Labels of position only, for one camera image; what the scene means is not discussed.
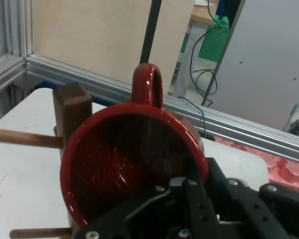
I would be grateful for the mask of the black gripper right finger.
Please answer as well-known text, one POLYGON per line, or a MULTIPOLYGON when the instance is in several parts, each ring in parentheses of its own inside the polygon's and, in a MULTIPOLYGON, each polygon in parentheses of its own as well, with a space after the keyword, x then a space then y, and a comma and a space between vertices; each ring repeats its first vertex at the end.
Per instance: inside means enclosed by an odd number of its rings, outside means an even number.
POLYGON ((276 183, 253 190, 225 177, 214 158, 207 162, 207 188, 222 221, 240 222, 257 239, 299 239, 299 192, 276 183))

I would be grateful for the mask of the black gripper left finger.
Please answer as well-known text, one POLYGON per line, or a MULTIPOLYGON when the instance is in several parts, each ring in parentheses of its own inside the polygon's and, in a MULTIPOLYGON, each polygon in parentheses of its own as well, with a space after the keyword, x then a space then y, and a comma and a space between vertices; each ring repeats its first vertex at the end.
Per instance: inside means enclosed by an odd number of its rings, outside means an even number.
POLYGON ((221 169, 207 159, 209 175, 202 180, 193 162, 184 177, 136 193, 74 234, 76 239, 219 239, 221 229, 207 190, 221 169))

